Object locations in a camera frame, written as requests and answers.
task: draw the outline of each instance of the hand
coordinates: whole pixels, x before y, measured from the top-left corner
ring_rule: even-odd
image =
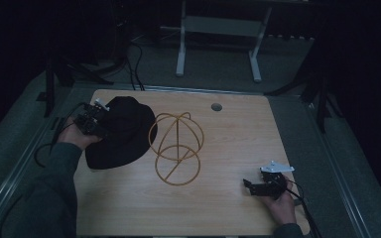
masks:
[[[82,134],[71,117],[67,118],[65,126],[66,128],[59,135],[58,142],[72,143],[85,150],[90,144],[101,141],[101,138],[97,136]]]
[[[291,190],[292,187],[293,184],[287,181],[287,189]],[[294,200],[288,191],[284,191],[277,200],[270,196],[261,196],[260,198],[279,225],[297,223]]]

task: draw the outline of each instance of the light wood surface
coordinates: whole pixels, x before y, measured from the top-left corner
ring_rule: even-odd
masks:
[[[104,171],[89,169],[83,154],[74,176],[78,235],[243,236],[273,233],[277,225],[268,210],[258,197],[249,194],[242,182],[248,179],[260,183],[259,168],[271,161],[289,164],[266,97],[97,90],[91,101],[101,98],[107,103],[115,96],[133,96],[150,106],[156,116],[188,112],[204,135],[198,153],[200,173],[187,185],[169,185],[157,176],[157,154],[151,149],[132,164]],[[213,111],[212,103],[221,104],[222,110]],[[160,144],[167,124],[160,123],[154,146]],[[184,128],[180,126],[181,143],[191,145],[191,133]],[[175,142],[172,139],[166,146]],[[169,179],[188,179],[197,169],[196,161],[193,158],[183,161]],[[168,171],[175,163],[163,160],[159,169]],[[293,179],[291,173],[285,175]],[[300,206],[296,208],[296,214],[304,233],[309,233],[309,224]]]

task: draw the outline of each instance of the dark floor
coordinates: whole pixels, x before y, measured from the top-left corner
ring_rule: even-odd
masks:
[[[304,40],[266,38],[258,56],[263,81],[255,83],[245,50],[228,50],[216,44],[202,47],[200,39],[192,38],[185,75],[176,77],[178,47],[172,44],[175,36],[166,34],[157,46],[145,36],[134,40],[143,53],[138,73],[147,90],[262,95],[289,83],[312,45]],[[133,66],[139,55],[140,49],[131,47],[129,59]],[[45,103],[36,101],[45,90],[41,74],[7,114],[0,125],[0,189],[9,193],[0,193],[0,222],[3,211],[41,171],[32,162],[32,154],[51,139],[55,118],[65,116],[77,102],[89,101],[97,88],[132,89],[127,68],[102,76],[115,84],[103,86],[78,75],[73,88],[57,86],[57,107],[50,118],[44,118]],[[304,188],[318,229],[324,237],[381,237],[381,189],[361,148],[345,120],[332,110],[325,119],[326,133],[318,130],[315,104],[308,105],[298,98],[303,89],[301,86],[269,99],[289,161],[297,168],[295,179]],[[23,172],[16,173],[14,168]],[[17,203],[8,215],[3,237],[10,237],[22,208],[22,202]]]

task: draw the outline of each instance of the black hat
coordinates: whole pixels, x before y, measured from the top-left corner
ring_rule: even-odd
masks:
[[[98,124],[109,131],[109,136],[85,149],[91,169],[104,170],[125,166],[142,157],[150,148],[148,133],[156,121],[153,110],[130,96],[113,98],[106,107],[109,111]],[[157,126],[150,139],[154,142]]]

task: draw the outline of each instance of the dark green sleeve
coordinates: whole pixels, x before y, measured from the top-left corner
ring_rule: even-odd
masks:
[[[15,237],[76,237],[76,192],[73,175],[81,149],[57,143],[49,164],[34,180]]]
[[[274,231],[274,238],[303,238],[303,232],[298,224],[284,224]]]

